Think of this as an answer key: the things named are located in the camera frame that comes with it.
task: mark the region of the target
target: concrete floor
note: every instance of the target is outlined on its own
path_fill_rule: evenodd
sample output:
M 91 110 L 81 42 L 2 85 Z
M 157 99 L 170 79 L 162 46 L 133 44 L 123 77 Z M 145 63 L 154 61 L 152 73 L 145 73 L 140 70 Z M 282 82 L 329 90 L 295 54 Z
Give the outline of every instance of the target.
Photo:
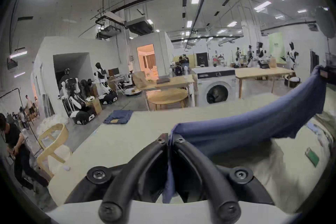
M 243 89 L 242 89 L 242 97 L 247 98 L 256 94 L 271 92 L 272 81 L 268 80 L 255 80 L 255 79 L 245 79 L 243 81 Z M 284 85 L 283 80 L 275 80 L 274 86 L 274 94 L 278 96 L 285 95 L 290 89 L 288 89 Z M 179 104 L 170 105 L 165 107 L 165 109 L 169 108 L 178 108 Z M 88 138 L 107 118 L 113 110 L 133 110 L 133 111 L 146 111 L 147 106 L 145 103 L 144 96 L 142 94 L 137 96 L 119 96 L 118 100 L 111 105 L 102 105 L 102 112 L 95 117 L 92 121 L 90 121 L 87 125 L 77 125 L 74 124 L 72 120 L 69 120 L 69 123 L 66 124 L 66 127 L 69 130 L 69 138 L 65 142 L 72 152 L 74 152 L 86 138 Z M 31 124 L 33 131 L 36 133 L 36 128 L 40 124 L 40 119 L 36 119 L 34 122 L 34 126 Z M 34 138 L 31 131 L 28 132 L 29 140 L 32 141 L 32 144 L 35 144 L 33 147 L 34 153 L 39 150 L 39 146 L 36 144 L 36 139 Z M 42 210 L 45 212 L 50 211 L 56 207 L 56 204 L 53 202 L 49 193 L 42 189 L 39 195 L 34 194 L 32 191 L 23 188 L 24 192 L 27 196 Z

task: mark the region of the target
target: wooden table leg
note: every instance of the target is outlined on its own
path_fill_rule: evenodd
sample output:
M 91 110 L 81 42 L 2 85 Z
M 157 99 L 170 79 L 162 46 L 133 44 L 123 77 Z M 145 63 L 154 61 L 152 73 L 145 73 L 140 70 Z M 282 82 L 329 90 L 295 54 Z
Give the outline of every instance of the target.
M 243 79 L 239 79 L 239 99 L 242 98 Z
M 273 93 L 273 89 L 274 89 L 274 81 L 275 81 L 275 77 L 273 77 L 273 83 L 272 83 L 272 91 L 271 91 L 271 93 Z

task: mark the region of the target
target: wooden table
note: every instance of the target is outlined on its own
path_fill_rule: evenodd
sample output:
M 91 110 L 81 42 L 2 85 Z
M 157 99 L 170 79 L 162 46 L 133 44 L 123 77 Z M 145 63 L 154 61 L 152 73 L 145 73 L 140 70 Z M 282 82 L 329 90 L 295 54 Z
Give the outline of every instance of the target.
M 248 68 L 237 68 L 236 70 L 236 78 L 239 79 L 239 99 L 242 97 L 242 85 L 243 85 L 243 79 L 248 78 L 257 78 L 259 76 L 271 76 L 273 77 L 273 84 L 272 84 L 272 93 L 274 89 L 274 77 L 280 76 L 280 75 L 286 75 L 291 74 L 294 71 L 276 67 L 276 68 L 267 68 L 267 69 L 261 69 L 258 67 L 248 67 Z
M 180 103 L 182 108 L 185 107 L 184 99 L 188 97 L 188 92 L 185 89 L 170 89 L 161 92 L 152 93 L 148 97 L 149 103 L 155 104 L 155 110 L 158 109 L 158 105 L 175 104 Z
M 138 89 L 141 90 L 143 95 L 145 96 L 148 111 L 149 111 L 149 105 L 146 91 L 181 88 L 181 87 L 186 87 L 188 89 L 189 91 L 188 94 L 191 95 L 191 107 L 194 107 L 195 106 L 194 82 L 195 81 L 192 75 L 181 75 L 170 78 L 170 81 L 166 83 L 157 84 L 155 81 L 149 83 L 146 87 Z

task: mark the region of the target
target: table surface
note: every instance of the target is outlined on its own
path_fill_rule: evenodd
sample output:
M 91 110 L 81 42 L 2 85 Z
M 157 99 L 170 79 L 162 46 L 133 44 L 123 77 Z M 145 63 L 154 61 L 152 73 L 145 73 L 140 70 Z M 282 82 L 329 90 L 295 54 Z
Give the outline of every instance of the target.
M 148 97 L 148 101 L 153 104 L 174 104 L 188 97 L 185 89 L 170 89 L 162 92 L 152 93 Z
M 186 85 L 189 83 L 193 83 L 194 79 L 192 75 L 187 75 L 187 76 L 175 76 L 173 78 L 170 78 L 169 82 L 166 83 L 161 83 L 161 84 L 157 84 L 156 81 L 149 83 L 146 87 L 143 88 L 139 88 L 139 90 L 149 90 L 149 89 L 159 89 L 159 88 L 164 88 L 164 87 L 177 87 L 177 86 L 182 86 L 182 85 Z
M 248 68 L 236 68 L 236 78 L 245 79 L 245 78 L 255 78 L 258 76 L 265 75 L 283 75 L 293 73 L 293 70 L 289 70 L 282 67 L 276 68 L 267 68 L 261 69 L 258 67 L 248 67 Z
M 64 204 L 71 191 L 86 176 L 90 168 L 113 167 L 129 162 L 134 155 L 162 133 L 170 133 L 178 123 L 238 115 L 263 107 L 277 98 L 271 93 L 265 93 L 245 100 L 238 99 L 205 107 L 135 111 L 127 124 L 101 124 L 65 162 L 64 165 L 69 166 L 70 170 L 57 171 L 49 182 L 49 193 L 55 203 L 60 206 Z M 286 174 L 289 173 L 294 181 L 303 181 L 305 194 L 308 195 L 319 180 L 325 167 L 324 164 L 328 160 L 321 153 L 323 149 L 316 135 L 307 127 L 302 127 L 296 139 L 282 138 L 276 139 L 276 142 L 284 152 L 284 159 L 287 160 Z M 320 163 L 316 168 L 305 157 L 304 152 L 307 147 L 310 147 L 320 158 Z M 274 188 L 267 189 L 267 191 L 272 192 Z

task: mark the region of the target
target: front-loading washer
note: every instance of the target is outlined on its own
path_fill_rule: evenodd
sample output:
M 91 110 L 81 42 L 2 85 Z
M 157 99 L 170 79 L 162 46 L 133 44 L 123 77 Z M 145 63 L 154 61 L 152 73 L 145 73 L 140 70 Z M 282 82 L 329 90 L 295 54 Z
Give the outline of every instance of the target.
M 236 72 L 230 67 L 197 67 L 191 70 L 197 86 L 196 106 L 236 99 Z

